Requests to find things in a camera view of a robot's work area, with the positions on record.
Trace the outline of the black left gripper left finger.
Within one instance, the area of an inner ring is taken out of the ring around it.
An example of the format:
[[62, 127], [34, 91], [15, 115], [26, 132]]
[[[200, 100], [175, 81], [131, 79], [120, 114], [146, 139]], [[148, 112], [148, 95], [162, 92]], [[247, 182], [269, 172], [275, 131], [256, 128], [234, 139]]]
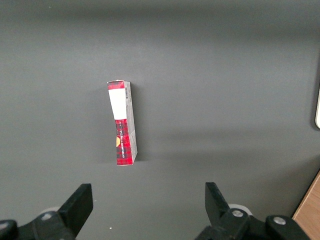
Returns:
[[47, 210], [18, 226], [13, 219], [0, 221], [2, 240], [74, 240], [93, 210], [92, 185], [81, 184], [58, 208]]

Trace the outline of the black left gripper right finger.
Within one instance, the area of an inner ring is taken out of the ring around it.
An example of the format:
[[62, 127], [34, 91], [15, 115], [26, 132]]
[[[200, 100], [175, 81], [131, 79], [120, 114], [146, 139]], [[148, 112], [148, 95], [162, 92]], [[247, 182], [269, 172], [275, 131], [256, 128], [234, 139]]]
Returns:
[[308, 240], [290, 217], [269, 215], [256, 219], [239, 207], [230, 207], [214, 182], [205, 184], [205, 210], [210, 221], [197, 240]]

